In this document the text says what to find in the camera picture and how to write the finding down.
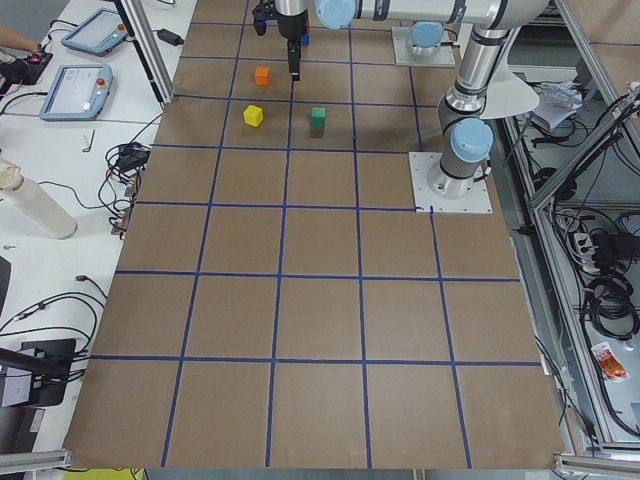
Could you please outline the person's hand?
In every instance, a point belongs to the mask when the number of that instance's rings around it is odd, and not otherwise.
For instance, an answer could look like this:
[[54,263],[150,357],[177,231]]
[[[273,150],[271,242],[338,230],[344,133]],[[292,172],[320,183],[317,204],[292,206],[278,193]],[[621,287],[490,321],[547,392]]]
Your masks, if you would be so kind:
[[31,52],[40,48],[40,44],[37,41],[29,39],[4,25],[0,25],[0,45],[2,48]]

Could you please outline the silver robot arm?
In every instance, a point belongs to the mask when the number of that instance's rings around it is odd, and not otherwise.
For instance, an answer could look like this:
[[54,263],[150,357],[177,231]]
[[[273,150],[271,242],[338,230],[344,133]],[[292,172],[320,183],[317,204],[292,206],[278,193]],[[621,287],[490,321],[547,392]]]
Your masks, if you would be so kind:
[[440,47],[444,33],[444,25],[439,22],[416,22],[409,31],[407,49],[416,56],[432,55]]
[[545,1],[317,1],[316,14],[329,29],[355,19],[425,20],[472,26],[454,84],[438,107],[446,141],[436,171],[445,181],[471,179],[491,150],[493,134],[481,119],[486,92],[511,32],[535,19]]

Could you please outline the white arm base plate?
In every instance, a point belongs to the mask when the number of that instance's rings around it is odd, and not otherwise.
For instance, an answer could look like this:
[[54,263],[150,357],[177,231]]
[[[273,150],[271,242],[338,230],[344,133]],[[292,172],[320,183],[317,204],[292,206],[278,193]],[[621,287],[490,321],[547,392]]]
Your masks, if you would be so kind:
[[396,65],[434,68],[456,65],[455,42],[439,23],[418,22],[411,27],[393,27],[392,41]]
[[418,213],[489,215],[493,208],[485,172],[478,165],[467,179],[448,177],[440,165],[439,152],[410,152],[409,169]]

